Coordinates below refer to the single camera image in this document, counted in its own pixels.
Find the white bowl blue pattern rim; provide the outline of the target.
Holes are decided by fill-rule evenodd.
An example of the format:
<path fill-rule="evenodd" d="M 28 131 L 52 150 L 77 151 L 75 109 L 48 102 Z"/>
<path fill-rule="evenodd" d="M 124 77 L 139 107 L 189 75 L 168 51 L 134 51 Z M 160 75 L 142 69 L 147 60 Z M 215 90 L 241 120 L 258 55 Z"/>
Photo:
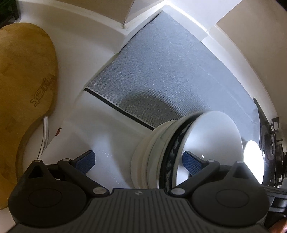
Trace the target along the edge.
<path fill-rule="evenodd" d="M 213 159 L 224 166 L 243 160 L 239 130 L 223 112 L 199 112 L 182 117 L 170 126 L 164 139 L 166 143 L 160 159 L 157 187 L 166 191 L 191 177 L 182 163 L 185 151 L 204 161 Z"/>

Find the white floral plate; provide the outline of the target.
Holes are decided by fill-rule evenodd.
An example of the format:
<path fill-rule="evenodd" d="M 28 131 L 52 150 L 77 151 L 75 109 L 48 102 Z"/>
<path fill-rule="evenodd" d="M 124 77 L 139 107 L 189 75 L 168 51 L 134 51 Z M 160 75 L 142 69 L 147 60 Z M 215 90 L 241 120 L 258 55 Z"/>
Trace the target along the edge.
<path fill-rule="evenodd" d="M 259 184 L 264 179 L 264 159 L 259 145 L 253 141 L 243 141 L 243 161 Z"/>

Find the cream ribbed bowl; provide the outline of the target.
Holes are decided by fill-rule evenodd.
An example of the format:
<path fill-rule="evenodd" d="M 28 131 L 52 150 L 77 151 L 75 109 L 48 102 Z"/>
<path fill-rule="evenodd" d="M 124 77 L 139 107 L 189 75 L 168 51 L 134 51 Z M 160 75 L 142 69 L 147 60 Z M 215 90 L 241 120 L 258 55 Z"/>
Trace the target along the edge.
<path fill-rule="evenodd" d="M 131 159 L 130 174 L 136 189 L 148 189 L 147 165 L 151 149 L 158 137 L 174 122 L 175 120 L 171 120 L 158 126 L 138 144 L 134 151 Z"/>

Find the black gas stove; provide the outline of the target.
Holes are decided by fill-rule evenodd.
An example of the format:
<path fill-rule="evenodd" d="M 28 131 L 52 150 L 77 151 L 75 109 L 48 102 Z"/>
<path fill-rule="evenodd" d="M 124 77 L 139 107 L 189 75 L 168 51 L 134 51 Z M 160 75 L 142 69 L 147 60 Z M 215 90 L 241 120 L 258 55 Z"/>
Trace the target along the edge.
<path fill-rule="evenodd" d="M 260 119 L 259 147 L 264 160 L 263 185 L 280 188 L 286 175 L 286 153 L 283 151 L 283 138 L 279 136 L 280 119 L 268 120 L 257 99 Z"/>

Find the white mat geometric print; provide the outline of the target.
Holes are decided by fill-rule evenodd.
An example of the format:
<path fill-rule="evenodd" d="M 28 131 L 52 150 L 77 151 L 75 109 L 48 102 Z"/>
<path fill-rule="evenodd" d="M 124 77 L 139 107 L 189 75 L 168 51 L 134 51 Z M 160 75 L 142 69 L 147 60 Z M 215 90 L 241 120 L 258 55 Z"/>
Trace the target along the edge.
<path fill-rule="evenodd" d="M 150 133 L 147 127 L 84 91 L 41 158 L 45 164 L 55 164 L 92 150 L 95 165 L 88 177 L 109 190 L 133 188 L 131 159 Z"/>

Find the grey dish mat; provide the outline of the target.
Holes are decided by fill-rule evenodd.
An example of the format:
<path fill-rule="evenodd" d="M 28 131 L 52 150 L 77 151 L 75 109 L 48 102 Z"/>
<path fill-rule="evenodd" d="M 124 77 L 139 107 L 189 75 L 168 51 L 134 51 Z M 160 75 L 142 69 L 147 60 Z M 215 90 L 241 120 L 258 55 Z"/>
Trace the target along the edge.
<path fill-rule="evenodd" d="M 86 87 L 149 129 L 191 113 L 220 111 L 258 140 L 257 106 L 229 69 L 165 12 L 144 26 Z"/>

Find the wooden cutting board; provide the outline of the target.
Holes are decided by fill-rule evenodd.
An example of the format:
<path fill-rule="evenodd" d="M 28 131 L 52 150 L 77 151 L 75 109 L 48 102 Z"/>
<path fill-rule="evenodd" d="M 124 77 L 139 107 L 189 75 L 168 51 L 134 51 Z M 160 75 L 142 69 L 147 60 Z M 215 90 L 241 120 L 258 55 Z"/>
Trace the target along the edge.
<path fill-rule="evenodd" d="M 58 63 L 48 34 L 31 23 L 1 28 L 1 209 L 23 174 L 26 144 L 57 100 Z"/>

